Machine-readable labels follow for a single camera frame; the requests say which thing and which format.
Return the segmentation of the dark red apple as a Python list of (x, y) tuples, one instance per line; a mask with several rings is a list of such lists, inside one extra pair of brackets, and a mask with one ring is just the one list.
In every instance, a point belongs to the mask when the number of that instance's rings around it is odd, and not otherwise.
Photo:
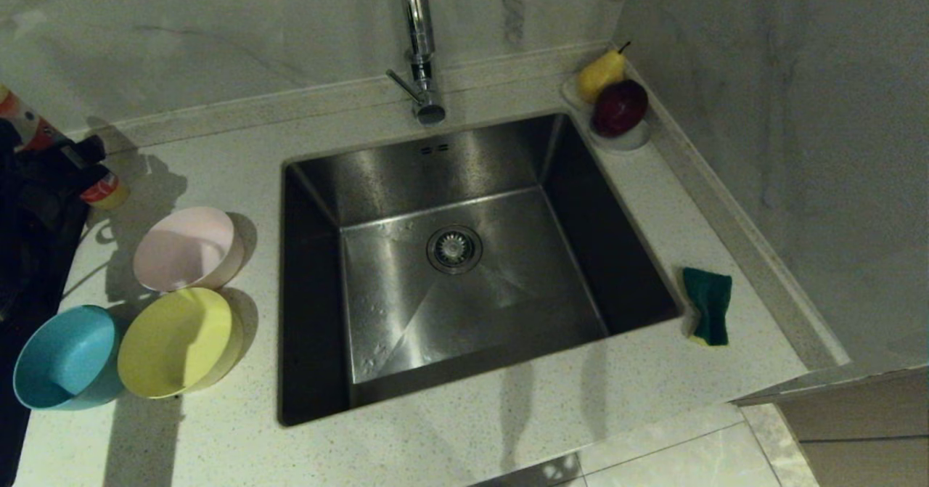
[(598, 136), (614, 139), (633, 130), (647, 110), (646, 89), (631, 79), (618, 81), (601, 90), (595, 100), (590, 126)]

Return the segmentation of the chrome faucet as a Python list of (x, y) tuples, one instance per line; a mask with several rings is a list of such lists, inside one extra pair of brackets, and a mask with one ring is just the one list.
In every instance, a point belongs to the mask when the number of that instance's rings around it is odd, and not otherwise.
[(402, 0), (402, 4), (409, 37), (406, 61), (412, 81), (408, 83), (389, 68), (385, 74), (412, 101), (412, 114), (421, 126), (439, 126), (446, 119), (446, 109), (433, 71), (435, 39), (429, 0)]

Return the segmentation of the black induction cooktop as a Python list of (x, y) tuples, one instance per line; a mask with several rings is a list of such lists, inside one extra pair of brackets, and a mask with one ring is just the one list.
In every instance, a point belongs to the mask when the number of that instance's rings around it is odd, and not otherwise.
[(50, 225), (27, 211), (0, 218), (0, 487), (14, 483), (30, 416), (13, 391), (16, 360), (59, 309), (88, 215), (75, 201)]

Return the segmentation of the orange white dish soap bottle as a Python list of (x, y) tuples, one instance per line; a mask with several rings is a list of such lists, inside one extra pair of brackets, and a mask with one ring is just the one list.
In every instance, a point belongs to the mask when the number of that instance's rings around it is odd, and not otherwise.
[[(16, 153), (44, 150), (53, 143), (70, 139), (2, 83), (0, 137), (12, 139)], [(78, 187), (83, 202), (102, 210), (116, 209), (129, 196), (126, 183), (107, 168), (103, 161), (83, 170)]]

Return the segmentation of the beige wooden cabinet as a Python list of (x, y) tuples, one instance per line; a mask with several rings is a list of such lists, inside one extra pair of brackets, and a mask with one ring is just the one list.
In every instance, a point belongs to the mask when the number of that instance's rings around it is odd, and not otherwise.
[(925, 368), (777, 402), (820, 487), (929, 487)]

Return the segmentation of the small white fruit dish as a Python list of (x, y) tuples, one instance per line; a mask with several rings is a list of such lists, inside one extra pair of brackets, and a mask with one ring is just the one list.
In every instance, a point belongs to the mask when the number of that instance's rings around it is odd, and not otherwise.
[(645, 119), (641, 120), (632, 130), (613, 137), (613, 139), (600, 136), (595, 132), (591, 126), (594, 105), (584, 102), (578, 96), (577, 80), (574, 74), (568, 75), (566, 81), (561, 85), (560, 92), (564, 100), (581, 116), (584, 122), (585, 134), (593, 140), (598, 149), (614, 155), (631, 154), (641, 149), (650, 140), (650, 126)]

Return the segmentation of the yellow pear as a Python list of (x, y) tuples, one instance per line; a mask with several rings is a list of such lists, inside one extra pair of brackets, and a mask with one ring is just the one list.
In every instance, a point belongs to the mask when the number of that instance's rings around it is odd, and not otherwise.
[(618, 49), (607, 50), (578, 73), (576, 91), (581, 101), (592, 105), (604, 88), (624, 80), (627, 63), (624, 52), (630, 45), (631, 41), (627, 41)]

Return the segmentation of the green and yellow sponge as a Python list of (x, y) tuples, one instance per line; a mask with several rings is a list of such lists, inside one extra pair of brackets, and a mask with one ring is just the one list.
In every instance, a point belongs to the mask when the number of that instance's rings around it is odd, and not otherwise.
[(692, 266), (683, 268), (682, 276), (687, 298), (696, 312), (691, 338), (707, 347), (727, 347), (733, 278)]

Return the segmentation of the blue plastic bowl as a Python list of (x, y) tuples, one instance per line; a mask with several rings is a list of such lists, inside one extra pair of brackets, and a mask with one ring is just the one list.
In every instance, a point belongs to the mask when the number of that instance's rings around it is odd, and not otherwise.
[(117, 359), (123, 329), (101, 306), (57, 313), (20, 352), (12, 385), (33, 411), (79, 411), (115, 400), (125, 391)]

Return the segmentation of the stainless steel sink basin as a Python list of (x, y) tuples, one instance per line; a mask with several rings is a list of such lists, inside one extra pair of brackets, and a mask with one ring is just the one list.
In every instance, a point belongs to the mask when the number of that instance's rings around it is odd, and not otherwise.
[[(427, 261), (467, 226), (478, 265)], [(279, 424), (311, 423), (679, 317), (564, 113), (282, 169)]]

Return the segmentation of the round metal drain strainer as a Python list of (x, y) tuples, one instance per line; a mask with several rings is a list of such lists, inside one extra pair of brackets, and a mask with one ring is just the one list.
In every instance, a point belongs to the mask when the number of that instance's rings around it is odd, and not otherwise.
[(478, 265), (482, 255), (482, 239), (467, 226), (446, 226), (433, 232), (427, 241), (427, 261), (443, 274), (465, 274)]

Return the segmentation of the yellow plastic bowl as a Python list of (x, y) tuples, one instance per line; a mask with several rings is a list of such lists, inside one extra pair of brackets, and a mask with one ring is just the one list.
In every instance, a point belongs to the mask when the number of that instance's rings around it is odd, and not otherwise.
[(131, 322), (120, 342), (118, 374), (128, 391), (160, 400), (218, 383), (242, 354), (240, 315), (201, 287), (160, 296)]

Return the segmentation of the pink plastic bowl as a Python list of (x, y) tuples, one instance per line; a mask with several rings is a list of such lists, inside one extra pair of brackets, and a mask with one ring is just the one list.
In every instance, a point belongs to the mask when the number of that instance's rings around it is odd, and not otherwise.
[(245, 259), (245, 243), (228, 213), (189, 207), (166, 216), (143, 236), (133, 272), (143, 287), (173, 292), (191, 287), (216, 290), (232, 279)]

